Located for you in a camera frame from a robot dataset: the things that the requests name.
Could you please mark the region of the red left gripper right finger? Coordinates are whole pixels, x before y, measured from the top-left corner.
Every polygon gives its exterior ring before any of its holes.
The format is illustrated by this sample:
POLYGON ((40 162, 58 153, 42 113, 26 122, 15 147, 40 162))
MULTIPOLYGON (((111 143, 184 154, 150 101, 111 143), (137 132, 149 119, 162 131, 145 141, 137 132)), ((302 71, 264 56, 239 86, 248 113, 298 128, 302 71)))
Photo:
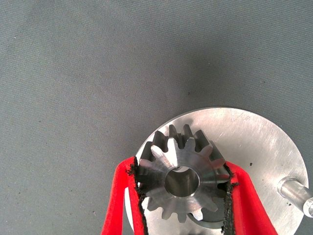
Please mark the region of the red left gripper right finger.
POLYGON ((224 200, 223 235, 276 235, 266 210, 249 174, 241 167, 227 161, 230 175, 226 183, 224 200))

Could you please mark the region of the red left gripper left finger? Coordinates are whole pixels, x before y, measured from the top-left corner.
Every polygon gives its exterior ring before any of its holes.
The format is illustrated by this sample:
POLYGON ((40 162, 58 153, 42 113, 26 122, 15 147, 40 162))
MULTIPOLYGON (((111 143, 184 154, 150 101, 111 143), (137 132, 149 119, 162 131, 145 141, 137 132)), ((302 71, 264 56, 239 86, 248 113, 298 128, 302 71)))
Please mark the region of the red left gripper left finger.
POLYGON ((142 202, 144 196, 139 193, 136 181, 136 170, 138 167, 137 158, 129 157, 123 160, 115 169, 112 180, 110 200, 102 235, 120 235, 123 230, 123 205, 125 189, 129 190, 131 213, 135 235, 147 235, 148 227, 142 202))

